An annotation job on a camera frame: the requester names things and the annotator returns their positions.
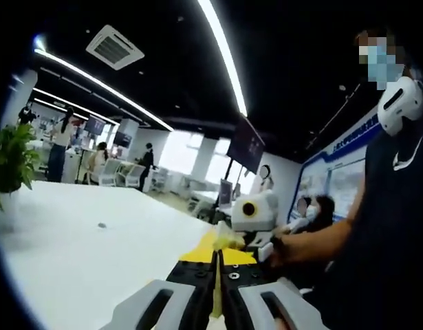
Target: ceiling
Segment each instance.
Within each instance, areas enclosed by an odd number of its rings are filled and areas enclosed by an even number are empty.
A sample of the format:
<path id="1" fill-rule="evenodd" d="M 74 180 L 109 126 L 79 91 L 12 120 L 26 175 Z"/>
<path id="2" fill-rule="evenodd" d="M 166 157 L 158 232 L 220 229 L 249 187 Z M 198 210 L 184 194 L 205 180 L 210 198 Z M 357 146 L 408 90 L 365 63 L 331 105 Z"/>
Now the ceiling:
<path id="1" fill-rule="evenodd" d="M 265 140 L 266 151 L 303 162 L 346 131 L 380 97 L 375 86 L 363 82 L 365 71 L 352 45 L 356 33 L 372 20 L 356 12 L 330 12 L 327 17 L 325 11 L 289 11 L 278 2 L 212 1 L 234 59 L 248 119 Z M 137 46 L 144 58 L 116 71 L 86 52 L 106 24 Z M 230 138 L 240 119 L 222 55 L 196 1 L 139 1 L 133 9 L 72 6 L 46 20 L 42 36 L 49 53 L 103 81 L 174 129 Z M 34 55 L 30 65 L 37 69 L 36 87 L 43 91 L 104 116 L 138 117 L 151 128 L 165 129 L 54 61 Z M 358 84 L 353 98 L 323 130 Z M 32 96 L 53 100 L 36 92 Z"/>

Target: potted plant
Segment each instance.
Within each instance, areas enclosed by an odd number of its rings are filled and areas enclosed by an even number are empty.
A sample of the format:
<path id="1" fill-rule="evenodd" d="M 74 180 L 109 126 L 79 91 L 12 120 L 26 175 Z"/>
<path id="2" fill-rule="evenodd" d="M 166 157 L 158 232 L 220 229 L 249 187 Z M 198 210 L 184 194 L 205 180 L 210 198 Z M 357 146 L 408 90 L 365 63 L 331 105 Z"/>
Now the potted plant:
<path id="1" fill-rule="evenodd" d="M 15 215 L 12 209 L 22 184 L 32 189 L 34 164 L 39 154 L 27 146 L 35 140 L 31 130 L 30 124 L 7 125 L 0 130 L 0 217 Z"/>

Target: white chair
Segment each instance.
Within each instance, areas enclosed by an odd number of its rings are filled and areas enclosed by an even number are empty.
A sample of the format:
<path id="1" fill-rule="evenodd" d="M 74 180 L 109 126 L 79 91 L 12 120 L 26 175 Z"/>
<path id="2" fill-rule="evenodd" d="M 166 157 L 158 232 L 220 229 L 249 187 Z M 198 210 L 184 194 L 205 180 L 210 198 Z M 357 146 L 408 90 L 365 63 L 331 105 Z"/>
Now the white chair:
<path id="1" fill-rule="evenodd" d="M 145 167 L 142 165 L 132 165 L 126 172 L 119 172 L 119 176 L 124 179 L 126 187 L 138 187 L 140 185 L 140 176 L 144 172 Z"/>
<path id="2" fill-rule="evenodd" d="M 155 171 L 151 178 L 151 190 L 157 193 L 163 193 L 168 177 L 169 170 L 166 168 L 160 168 L 158 171 Z"/>
<path id="3" fill-rule="evenodd" d="M 97 182 L 100 186 L 116 186 L 116 175 L 121 161 L 109 158 L 99 173 L 87 172 L 87 184 Z"/>

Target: computer monitor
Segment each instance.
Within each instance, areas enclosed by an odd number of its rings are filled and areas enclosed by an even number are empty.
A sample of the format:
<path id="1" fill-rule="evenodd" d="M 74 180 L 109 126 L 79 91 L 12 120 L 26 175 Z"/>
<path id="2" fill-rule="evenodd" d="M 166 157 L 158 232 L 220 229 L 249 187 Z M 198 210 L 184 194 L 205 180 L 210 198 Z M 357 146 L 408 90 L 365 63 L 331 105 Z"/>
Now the computer monitor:
<path id="1" fill-rule="evenodd" d="M 122 132 L 116 132 L 115 138 L 113 139 L 113 144 L 122 146 L 123 148 L 129 148 L 130 141 L 130 135 L 124 134 Z"/>
<path id="2" fill-rule="evenodd" d="M 106 125 L 105 121 L 91 115 L 86 122 L 85 131 L 88 131 L 90 134 L 101 135 L 104 125 Z"/>
<path id="3" fill-rule="evenodd" d="M 260 135 L 248 119 L 242 117 L 226 154 L 249 171 L 257 173 L 264 148 L 265 144 Z"/>
<path id="4" fill-rule="evenodd" d="M 220 180 L 219 207 L 227 208 L 232 203 L 232 183 L 224 179 Z"/>

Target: air conditioning vent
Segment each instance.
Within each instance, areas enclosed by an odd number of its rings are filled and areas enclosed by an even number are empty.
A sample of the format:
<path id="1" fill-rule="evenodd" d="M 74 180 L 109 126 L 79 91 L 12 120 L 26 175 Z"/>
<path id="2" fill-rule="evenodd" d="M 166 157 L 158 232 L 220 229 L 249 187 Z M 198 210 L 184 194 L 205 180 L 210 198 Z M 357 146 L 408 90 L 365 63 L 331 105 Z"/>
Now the air conditioning vent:
<path id="1" fill-rule="evenodd" d="M 115 70 L 144 57 L 144 53 L 110 25 L 97 33 L 86 51 Z"/>

